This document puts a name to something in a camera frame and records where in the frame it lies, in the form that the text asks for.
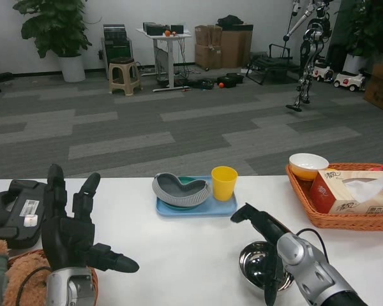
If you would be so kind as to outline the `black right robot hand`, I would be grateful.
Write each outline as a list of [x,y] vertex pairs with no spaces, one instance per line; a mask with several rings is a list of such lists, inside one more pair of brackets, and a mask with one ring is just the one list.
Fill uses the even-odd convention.
[[241,251],[239,267],[250,284],[263,290],[266,305],[274,305],[278,291],[290,279],[276,250],[278,239],[289,230],[267,212],[259,211],[248,203],[237,210],[230,220],[234,223],[248,220],[264,237],[264,241],[253,242]]

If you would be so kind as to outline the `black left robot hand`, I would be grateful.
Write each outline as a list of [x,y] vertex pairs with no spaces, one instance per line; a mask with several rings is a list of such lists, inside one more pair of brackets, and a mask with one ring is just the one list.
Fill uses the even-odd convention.
[[87,266],[123,273],[139,270],[136,261],[113,252],[109,245],[94,243],[95,225],[91,213],[99,183],[99,173],[87,178],[79,192],[73,195],[73,217],[69,217],[65,210],[67,191],[63,169],[57,164],[50,166],[43,194],[45,220],[41,226],[41,242],[53,271]]

